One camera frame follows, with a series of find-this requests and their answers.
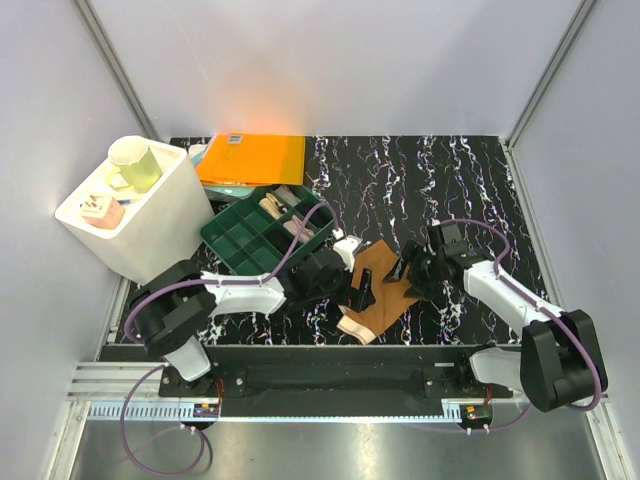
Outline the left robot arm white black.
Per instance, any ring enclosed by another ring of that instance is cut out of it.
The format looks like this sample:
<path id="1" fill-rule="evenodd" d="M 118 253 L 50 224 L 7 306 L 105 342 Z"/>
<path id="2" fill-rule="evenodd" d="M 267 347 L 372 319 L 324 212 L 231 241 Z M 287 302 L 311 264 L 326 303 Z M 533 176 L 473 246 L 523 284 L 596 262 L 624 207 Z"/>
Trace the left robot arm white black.
<path id="1" fill-rule="evenodd" d="M 353 287 L 354 269 L 352 253 L 325 247 L 297 266 L 254 276 L 200 271 L 182 260 L 136 291 L 126 325 L 149 355 L 177 371 L 190 393 L 203 396 L 216 382 L 212 361 L 197 338 L 210 316 L 296 311 L 324 298 L 363 312 L 376 303 L 373 274 L 364 270 Z"/>

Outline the brown boxer briefs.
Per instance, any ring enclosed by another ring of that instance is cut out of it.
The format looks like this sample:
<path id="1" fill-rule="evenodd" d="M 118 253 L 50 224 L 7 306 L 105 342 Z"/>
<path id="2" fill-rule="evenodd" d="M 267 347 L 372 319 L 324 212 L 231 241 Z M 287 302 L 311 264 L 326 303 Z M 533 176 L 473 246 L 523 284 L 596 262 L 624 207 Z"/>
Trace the brown boxer briefs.
<path id="1" fill-rule="evenodd" d="M 389 329 L 417 298 L 405 296 L 410 285 L 406 278 L 396 283 L 384 283 L 384 276 L 398 260 L 384 240 L 379 240 L 355 257 L 352 286 L 358 287 L 365 269 L 372 273 L 371 291 L 375 302 L 362 312 L 350 306 L 340 306 L 343 313 L 337 328 L 357 339 L 361 344 L 369 344 Z"/>

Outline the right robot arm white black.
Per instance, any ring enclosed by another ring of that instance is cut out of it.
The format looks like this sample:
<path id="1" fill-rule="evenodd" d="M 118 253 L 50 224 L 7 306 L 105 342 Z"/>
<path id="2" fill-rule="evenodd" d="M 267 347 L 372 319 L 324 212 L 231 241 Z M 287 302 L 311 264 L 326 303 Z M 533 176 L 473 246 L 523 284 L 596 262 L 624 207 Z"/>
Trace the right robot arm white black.
<path id="1" fill-rule="evenodd" d="M 407 280 L 406 297 L 427 300 L 449 283 L 480 301 L 520 338 L 509 351 L 486 347 L 454 371 L 454 384 L 466 396 L 488 385 L 523 393 L 541 412 L 561 407 L 590 411 L 608 388 L 606 368 L 592 318 L 583 310 L 565 310 L 541 298 L 502 267 L 503 249 L 491 256 L 471 247 L 461 219 L 428 228 L 428 242 L 405 244 L 384 280 Z"/>

